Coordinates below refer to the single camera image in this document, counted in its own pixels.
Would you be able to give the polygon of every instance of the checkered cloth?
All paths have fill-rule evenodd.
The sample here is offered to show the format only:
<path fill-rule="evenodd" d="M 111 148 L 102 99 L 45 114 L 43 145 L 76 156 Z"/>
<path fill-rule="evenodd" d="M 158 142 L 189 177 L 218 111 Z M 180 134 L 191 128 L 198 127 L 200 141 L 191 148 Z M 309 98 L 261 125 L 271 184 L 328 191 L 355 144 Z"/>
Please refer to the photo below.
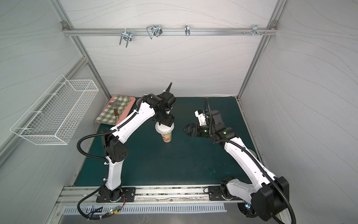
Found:
<path fill-rule="evenodd" d="M 116 95 L 112 97 L 109 103 L 114 101 L 120 101 L 120 102 L 118 102 L 117 105 L 107 104 L 107 106 L 103 109 L 102 113 L 96 118 L 95 122 L 99 122 L 102 124 L 116 125 L 117 119 L 116 116 L 114 115 L 114 109 L 117 108 L 118 116 L 120 117 L 124 109 L 128 106 L 131 100 L 129 96 Z"/>

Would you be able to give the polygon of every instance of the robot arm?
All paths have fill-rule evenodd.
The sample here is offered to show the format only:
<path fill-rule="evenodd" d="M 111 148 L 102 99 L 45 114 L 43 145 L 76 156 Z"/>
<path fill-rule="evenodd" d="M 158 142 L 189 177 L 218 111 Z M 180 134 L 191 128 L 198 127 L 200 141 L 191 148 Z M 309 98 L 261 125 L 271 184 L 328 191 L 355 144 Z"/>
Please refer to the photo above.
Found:
<path fill-rule="evenodd" d="M 211 111 L 210 116 L 208 112 L 200 109 L 195 111 L 195 116 L 198 118 L 199 124 L 188 124 L 183 128 L 183 131 L 188 136 L 205 137 L 214 142 L 220 142 L 221 147 L 236 160 L 251 180 L 251 184 L 243 183 L 234 177 L 223 180 L 220 187 L 223 200 L 231 200 L 233 196 L 239 197 L 247 202 L 247 209 L 254 209 L 258 216 L 265 221 L 286 209 L 286 204 L 282 201 L 278 192 L 272 186 L 272 182 L 263 172 L 274 180 L 288 198 L 289 184 L 286 179 L 284 177 L 277 178 L 275 174 L 265 168 L 254 156 L 250 157 L 248 155 L 248 153 L 251 155 L 252 153 L 232 128 L 225 127 L 219 111 Z"/>
<path fill-rule="evenodd" d="M 137 102 L 139 108 L 134 110 L 121 123 L 111 128 L 111 134 L 102 136 L 102 144 L 106 150 L 106 158 L 109 161 L 108 180 L 105 187 L 100 190 L 100 195 L 111 202 L 116 202 L 121 198 L 121 172 L 125 158 L 129 155 L 128 148 L 124 143 L 130 135 L 147 119 L 153 117 L 154 121 L 161 125 L 171 127 L 174 116 L 169 113 L 175 102 L 175 97 L 169 92 L 169 87 L 164 93 L 159 95 L 149 94 L 143 96 Z"/>

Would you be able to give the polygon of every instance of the metal bracket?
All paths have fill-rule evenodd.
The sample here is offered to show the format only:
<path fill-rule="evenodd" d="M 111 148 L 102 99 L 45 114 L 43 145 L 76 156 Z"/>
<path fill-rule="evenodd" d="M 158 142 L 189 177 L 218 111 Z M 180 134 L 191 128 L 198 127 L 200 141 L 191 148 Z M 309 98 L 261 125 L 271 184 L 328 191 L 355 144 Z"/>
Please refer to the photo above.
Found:
<path fill-rule="evenodd" d="M 273 20 L 270 24 L 270 29 L 277 29 L 277 20 Z"/>
<path fill-rule="evenodd" d="M 126 198 L 126 202 L 134 201 L 135 190 L 136 190 L 135 187 L 122 187 L 122 191 L 123 191 L 124 197 Z M 117 202 L 123 202 L 123 200 L 124 200 L 124 198 L 121 197 Z M 97 203 L 106 203 L 106 202 L 110 202 L 110 200 L 108 200 L 105 195 L 98 194 L 96 202 Z"/>
<path fill-rule="evenodd" d="M 189 27 L 189 25 L 185 25 L 184 29 L 185 29 L 185 36 L 189 36 L 190 35 L 190 27 Z"/>
<path fill-rule="evenodd" d="M 221 192 L 220 186 L 208 186 L 208 194 L 210 201 L 240 201 L 239 197 L 233 196 L 231 199 L 226 199 Z"/>
<path fill-rule="evenodd" d="M 66 21 L 61 21 L 62 30 L 69 30 L 69 25 Z"/>
<path fill-rule="evenodd" d="M 121 39 L 119 40 L 119 45 L 121 45 L 122 40 L 125 40 L 127 42 L 126 47 L 128 47 L 128 43 L 132 41 L 132 34 L 128 31 L 122 32 Z"/>
<path fill-rule="evenodd" d="M 161 30 L 160 25 L 149 25 L 147 26 L 147 32 L 149 34 L 149 37 L 152 39 L 154 34 L 156 37 L 159 37 L 163 31 Z"/>
<path fill-rule="evenodd" d="M 258 26 L 254 25 L 253 28 L 252 28 L 252 31 L 250 32 L 251 36 L 256 35 L 256 34 L 258 34 L 258 35 L 262 34 L 262 32 L 257 31 L 257 29 L 258 29 Z"/>

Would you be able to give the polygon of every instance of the wire basket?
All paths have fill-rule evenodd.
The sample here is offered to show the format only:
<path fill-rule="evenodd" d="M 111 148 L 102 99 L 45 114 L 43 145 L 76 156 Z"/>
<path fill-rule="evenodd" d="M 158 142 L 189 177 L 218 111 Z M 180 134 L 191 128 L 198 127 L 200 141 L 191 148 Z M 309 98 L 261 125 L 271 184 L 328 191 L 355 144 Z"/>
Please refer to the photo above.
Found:
<path fill-rule="evenodd" d="M 97 93 L 92 80 L 67 80 L 62 75 L 10 131 L 36 145 L 67 145 Z"/>

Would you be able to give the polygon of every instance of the wooden handle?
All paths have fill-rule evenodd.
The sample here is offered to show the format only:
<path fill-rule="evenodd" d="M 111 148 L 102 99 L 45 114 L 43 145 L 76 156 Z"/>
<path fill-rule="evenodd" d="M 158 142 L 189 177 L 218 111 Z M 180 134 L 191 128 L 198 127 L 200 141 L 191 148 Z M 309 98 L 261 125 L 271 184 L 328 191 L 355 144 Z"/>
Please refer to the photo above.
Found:
<path fill-rule="evenodd" d="M 119 119 L 117 108 L 114 109 L 114 116 L 116 116 L 116 119 L 117 119 L 117 120 Z"/>

